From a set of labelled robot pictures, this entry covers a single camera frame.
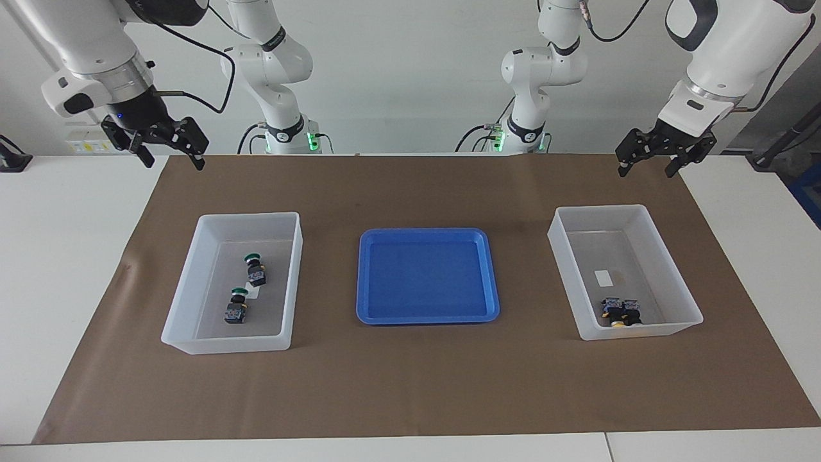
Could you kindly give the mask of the brown paper table mat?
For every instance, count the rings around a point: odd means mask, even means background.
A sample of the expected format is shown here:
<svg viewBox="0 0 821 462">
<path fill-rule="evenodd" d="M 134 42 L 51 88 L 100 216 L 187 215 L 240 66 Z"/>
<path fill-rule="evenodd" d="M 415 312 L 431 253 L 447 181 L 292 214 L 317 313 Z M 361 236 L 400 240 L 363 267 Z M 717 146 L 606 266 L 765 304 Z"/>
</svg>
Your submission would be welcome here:
<svg viewBox="0 0 821 462">
<path fill-rule="evenodd" d="M 167 161 L 33 443 L 819 427 L 700 208 L 665 160 L 604 155 L 213 156 Z M 558 207 L 640 204 L 704 321 L 582 340 L 546 231 Z M 161 342 L 204 214 L 296 211 L 291 347 L 188 355 Z M 367 327 L 367 229 L 475 227 L 501 313 L 484 325 Z"/>
</svg>

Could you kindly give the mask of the translucent white plastic box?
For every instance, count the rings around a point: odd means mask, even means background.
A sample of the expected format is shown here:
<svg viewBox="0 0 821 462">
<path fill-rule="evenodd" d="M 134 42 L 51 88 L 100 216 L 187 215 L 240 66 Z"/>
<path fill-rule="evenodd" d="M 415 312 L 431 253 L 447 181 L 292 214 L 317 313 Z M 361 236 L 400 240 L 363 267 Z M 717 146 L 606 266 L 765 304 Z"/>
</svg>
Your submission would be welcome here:
<svg viewBox="0 0 821 462">
<path fill-rule="evenodd" d="M 192 355 L 290 348 L 302 248 L 296 212 L 201 216 L 162 342 Z M 261 255 L 267 283 L 258 298 L 246 299 L 244 323 L 229 325 L 224 311 L 232 290 L 248 284 L 249 253 Z"/>
<path fill-rule="evenodd" d="M 644 205 L 558 207 L 546 236 L 581 339 L 669 336 L 703 321 Z M 614 286 L 599 287 L 595 270 L 608 270 Z M 610 327 L 608 296 L 638 300 L 642 324 Z"/>
</svg>

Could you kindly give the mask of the white wall socket strip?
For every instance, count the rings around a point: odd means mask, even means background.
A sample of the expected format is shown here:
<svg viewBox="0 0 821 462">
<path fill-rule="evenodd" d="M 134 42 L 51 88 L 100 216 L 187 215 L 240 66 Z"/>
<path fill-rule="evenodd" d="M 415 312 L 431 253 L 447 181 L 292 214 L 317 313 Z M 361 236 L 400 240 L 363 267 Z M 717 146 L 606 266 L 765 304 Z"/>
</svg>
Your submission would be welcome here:
<svg viewBox="0 0 821 462">
<path fill-rule="evenodd" d="M 131 155 L 128 150 L 120 150 L 108 138 L 99 125 L 66 123 L 68 129 L 65 143 L 77 155 Z"/>
</svg>

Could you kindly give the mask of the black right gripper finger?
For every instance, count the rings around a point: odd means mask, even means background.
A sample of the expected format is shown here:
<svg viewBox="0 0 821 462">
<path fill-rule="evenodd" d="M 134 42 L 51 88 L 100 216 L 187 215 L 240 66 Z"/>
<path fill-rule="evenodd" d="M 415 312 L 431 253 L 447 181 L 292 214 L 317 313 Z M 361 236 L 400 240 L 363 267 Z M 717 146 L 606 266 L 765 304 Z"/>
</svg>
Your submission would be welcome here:
<svg viewBox="0 0 821 462">
<path fill-rule="evenodd" d="M 151 128 L 141 129 L 141 130 L 127 130 L 127 133 L 131 137 L 131 141 L 128 147 L 129 152 L 132 155 L 135 155 L 136 158 L 143 164 L 144 167 L 147 169 L 151 169 L 153 164 L 155 164 L 155 156 L 151 154 L 149 149 L 147 149 L 146 144 L 148 143 L 148 139 L 151 135 Z"/>
<path fill-rule="evenodd" d="M 205 152 L 209 140 L 193 117 L 184 117 L 179 121 L 172 121 L 173 134 L 168 146 L 186 154 L 197 171 L 205 167 Z"/>
</svg>

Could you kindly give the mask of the blue plastic tray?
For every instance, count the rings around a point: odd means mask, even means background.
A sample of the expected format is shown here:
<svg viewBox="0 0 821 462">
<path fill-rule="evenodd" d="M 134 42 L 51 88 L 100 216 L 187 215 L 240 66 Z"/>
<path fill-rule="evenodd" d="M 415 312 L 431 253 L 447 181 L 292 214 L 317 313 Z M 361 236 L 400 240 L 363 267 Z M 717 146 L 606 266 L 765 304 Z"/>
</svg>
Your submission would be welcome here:
<svg viewBox="0 0 821 462">
<path fill-rule="evenodd" d="M 359 245 L 355 313 L 365 325 L 483 324 L 501 313 L 481 229 L 374 228 Z"/>
</svg>

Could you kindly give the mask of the black clamp device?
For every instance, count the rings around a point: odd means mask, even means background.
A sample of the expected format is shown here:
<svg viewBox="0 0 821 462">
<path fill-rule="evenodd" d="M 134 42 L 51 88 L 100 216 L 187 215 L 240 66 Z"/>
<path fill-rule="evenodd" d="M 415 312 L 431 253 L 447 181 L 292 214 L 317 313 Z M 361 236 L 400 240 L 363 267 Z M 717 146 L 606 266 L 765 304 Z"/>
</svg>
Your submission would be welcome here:
<svg viewBox="0 0 821 462">
<path fill-rule="evenodd" d="M 0 173 L 22 173 L 33 160 L 11 139 L 0 134 Z"/>
</svg>

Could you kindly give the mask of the green push button switch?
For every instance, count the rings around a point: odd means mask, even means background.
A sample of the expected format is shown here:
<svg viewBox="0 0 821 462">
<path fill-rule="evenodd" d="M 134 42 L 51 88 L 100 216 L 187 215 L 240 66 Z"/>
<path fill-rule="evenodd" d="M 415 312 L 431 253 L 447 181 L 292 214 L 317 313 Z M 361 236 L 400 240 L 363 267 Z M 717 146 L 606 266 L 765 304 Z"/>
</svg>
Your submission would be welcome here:
<svg viewBox="0 0 821 462">
<path fill-rule="evenodd" d="M 251 287 L 263 286 L 267 283 L 265 266 L 258 253 L 249 253 L 244 257 L 247 266 L 248 284 Z"/>
<path fill-rule="evenodd" d="M 224 311 L 223 320 L 229 325 L 243 324 L 246 318 L 248 305 L 246 303 L 248 290 L 243 287 L 235 287 L 230 296 L 228 305 Z"/>
</svg>

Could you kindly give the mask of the blue crate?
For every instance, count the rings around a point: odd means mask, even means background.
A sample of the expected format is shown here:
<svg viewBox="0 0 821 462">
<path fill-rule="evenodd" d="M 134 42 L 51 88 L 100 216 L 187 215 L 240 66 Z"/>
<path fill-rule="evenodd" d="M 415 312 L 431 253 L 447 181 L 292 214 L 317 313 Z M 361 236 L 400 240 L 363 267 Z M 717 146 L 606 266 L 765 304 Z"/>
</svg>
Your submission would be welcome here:
<svg viewBox="0 0 821 462">
<path fill-rule="evenodd" d="M 788 190 L 809 219 L 821 229 L 821 170 L 807 170 L 788 185 Z"/>
</svg>

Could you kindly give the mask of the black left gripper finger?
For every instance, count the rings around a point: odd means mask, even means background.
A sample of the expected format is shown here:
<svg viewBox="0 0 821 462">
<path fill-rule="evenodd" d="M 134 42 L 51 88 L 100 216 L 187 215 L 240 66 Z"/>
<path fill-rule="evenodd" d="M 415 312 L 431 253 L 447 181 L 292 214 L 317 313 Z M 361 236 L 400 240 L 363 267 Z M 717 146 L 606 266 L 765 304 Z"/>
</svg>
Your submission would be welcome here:
<svg viewBox="0 0 821 462">
<path fill-rule="evenodd" d="M 684 141 L 670 141 L 666 149 L 673 155 L 670 163 L 665 167 L 667 178 L 673 178 L 683 167 L 701 163 L 716 144 L 716 137 L 712 130 L 699 137 L 692 143 Z"/>
<path fill-rule="evenodd" d="M 638 128 L 631 129 L 625 135 L 615 149 L 615 155 L 619 163 L 618 174 L 621 178 L 625 178 L 635 164 L 654 157 L 653 138 L 653 130 L 643 132 Z"/>
</svg>

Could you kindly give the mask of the black pole stand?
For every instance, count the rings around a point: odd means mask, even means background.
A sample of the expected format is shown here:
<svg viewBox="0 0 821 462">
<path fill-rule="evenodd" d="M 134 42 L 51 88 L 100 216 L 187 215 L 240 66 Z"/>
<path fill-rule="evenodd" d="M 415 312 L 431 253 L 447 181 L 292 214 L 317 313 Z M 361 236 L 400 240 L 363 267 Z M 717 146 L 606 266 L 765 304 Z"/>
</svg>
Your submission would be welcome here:
<svg viewBox="0 0 821 462">
<path fill-rule="evenodd" d="M 780 135 L 774 143 L 771 144 L 764 152 L 760 155 L 753 155 L 751 160 L 749 160 L 751 166 L 754 167 L 757 171 L 763 171 L 768 169 L 774 158 L 776 158 L 782 152 L 789 150 L 793 144 L 798 144 L 795 142 L 801 135 L 806 132 L 813 123 L 818 122 L 821 118 L 821 101 L 815 103 L 810 110 L 804 114 L 803 117 L 798 120 L 797 123 L 793 124 L 791 128 L 788 129 L 784 134 Z"/>
</svg>

